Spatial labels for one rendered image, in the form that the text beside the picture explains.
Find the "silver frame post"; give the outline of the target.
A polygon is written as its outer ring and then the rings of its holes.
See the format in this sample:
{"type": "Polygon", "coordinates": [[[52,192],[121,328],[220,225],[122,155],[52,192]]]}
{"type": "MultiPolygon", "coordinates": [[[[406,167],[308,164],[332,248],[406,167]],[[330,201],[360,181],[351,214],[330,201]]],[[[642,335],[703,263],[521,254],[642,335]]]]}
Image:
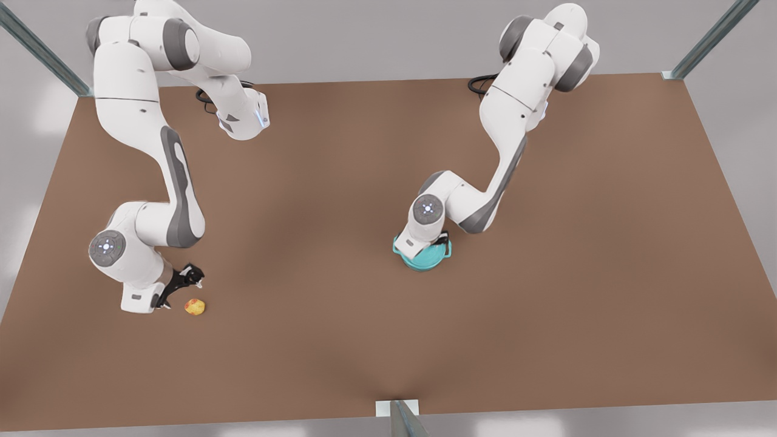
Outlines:
{"type": "Polygon", "coordinates": [[[707,33],[671,71],[661,72],[663,80],[682,81],[701,63],[761,0],[735,0],[707,33]]]}
{"type": "Polygon", "coordinates": [[[44,44],[36,33],[31,31],[22,20],[0,0],[0,27],[8,32],[39,63],[55,75],[78,97],[92,97],[92,89],[75,72],[44,44]]]}
{"type": "Polygon", "coordinates": [[[418,400],[375,401],[375,416],[390,418],[391,437],[430,437],[419,420],[418,400]]]}

